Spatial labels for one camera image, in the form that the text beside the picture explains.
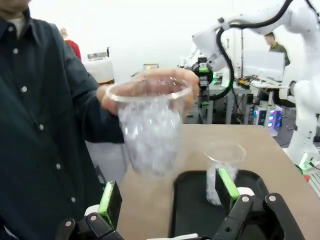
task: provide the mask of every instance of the person in green shirt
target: person in green shirt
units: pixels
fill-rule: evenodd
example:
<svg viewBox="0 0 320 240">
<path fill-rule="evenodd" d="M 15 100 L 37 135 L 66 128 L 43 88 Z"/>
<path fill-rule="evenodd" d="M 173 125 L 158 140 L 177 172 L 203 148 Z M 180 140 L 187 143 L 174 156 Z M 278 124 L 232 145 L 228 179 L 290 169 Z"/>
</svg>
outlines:
<svg viewBox="0 0 320 240">
<path fill-rule="evenodd" d="M 276 42 L 275 34 L 273 32 L 270 32 L 264 35 L 264 39 L 266 43 L 270 46 L 269 52 L 284 53 L 284 66 L 288 66 L 290 64 L 290 60 L 288 57 L 287 50 L 284 46 Z"/>
</svg>

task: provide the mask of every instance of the clear plastic cup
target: clear plastic cup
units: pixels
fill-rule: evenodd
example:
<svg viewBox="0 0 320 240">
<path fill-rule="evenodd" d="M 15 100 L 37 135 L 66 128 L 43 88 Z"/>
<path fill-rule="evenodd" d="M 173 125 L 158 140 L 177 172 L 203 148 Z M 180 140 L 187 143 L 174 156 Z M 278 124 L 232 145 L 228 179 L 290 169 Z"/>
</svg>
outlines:
<svg viewBox="0 0 320 240">
<path fill-rule="evenodd" d="M 216 169 L 224 168 L 233 180 L 236 179 L 240 164 L 246 159 L 246 151 L 232 141 L 211 142 L 205 149 L 204 154 L 210 164 L 206 171 L 206 198 L 209 203 L 221 205 L 216 191 Z"/>
<path fill-rule="evenodd" d="M 131 165 L 148 177 L 175 172 L 186 100 L 192 87 L 173 77 L 142 77 L 114 84 L 106 95 L 117 103 Z"/>
</svg>

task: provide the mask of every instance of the ice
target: ice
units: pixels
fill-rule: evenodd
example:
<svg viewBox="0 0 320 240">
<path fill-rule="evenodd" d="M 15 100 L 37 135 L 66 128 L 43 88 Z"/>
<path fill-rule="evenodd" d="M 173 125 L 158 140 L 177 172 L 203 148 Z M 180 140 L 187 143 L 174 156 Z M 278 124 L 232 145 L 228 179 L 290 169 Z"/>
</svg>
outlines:
<svg viewBox="0 0 320 240">
<path fill-rule="evenodd" d="M 227 173 L 230 175 L 232 180 L 236 179 L 238 169 L 232 167 L 227 163 L 215 163 L 206 171 L 206 199 L 209 203 L 219 206 L 221 205 L 221 201 L 218 197 L 218 193 L 216 191 L 216 169 L 224 168 Z"/>
<path fill-rule="evenodd" d="M 133 169 L 164 177 L 178 161 L 181 116 L 168 101 L 134 102 L 119 109 L 118 117 Z"/>
</svg>

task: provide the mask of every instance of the dark button-up shirt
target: dark button-up shirt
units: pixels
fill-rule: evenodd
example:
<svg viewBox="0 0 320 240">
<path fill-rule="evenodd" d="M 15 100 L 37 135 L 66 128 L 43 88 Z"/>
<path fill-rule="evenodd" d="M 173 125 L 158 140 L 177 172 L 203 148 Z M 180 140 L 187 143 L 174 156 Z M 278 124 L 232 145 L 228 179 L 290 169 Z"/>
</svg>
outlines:
<svg viewBox="0 0 320 240">
<path fill-rule="evenodd" d="M 269 52 L 284 53 L 284 66 L 286 67 L 290 64 L 286 48 L 279 43 L 276 43 L 275 46 L 270 47 Z"/>
<path fill-rule="evenodd" d="M 19 39 L 0 18 L 0 222 L 20 240 L 52 240 L 60 221 L 100 203 L 85 140 L 123 135 L 57 27 L 24 14 Z"/>
</svg>

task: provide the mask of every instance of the tray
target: tray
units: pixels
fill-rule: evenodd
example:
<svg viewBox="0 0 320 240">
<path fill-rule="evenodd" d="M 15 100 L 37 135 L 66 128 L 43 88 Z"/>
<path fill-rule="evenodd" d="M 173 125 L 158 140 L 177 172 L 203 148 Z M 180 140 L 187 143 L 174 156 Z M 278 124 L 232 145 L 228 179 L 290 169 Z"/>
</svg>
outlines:
<svg viewBox="0 0 320 240">
<path fill-rule="evenodd" d="M 257 197 L 264 198 L 268 189 L 262 178 L 248 170 L 239 170 L 237 187 L 251 188 Z M 174 182 L 174 198 L 169 237 L 197 233 L 213 238 L 226 217 L 222 206 L 214 206 L 207 201 L 207 172 L 186 171 Z M 247 226 L 241 240 L 264 240 L 265 236 L 255 225 Z"/>
</svg>

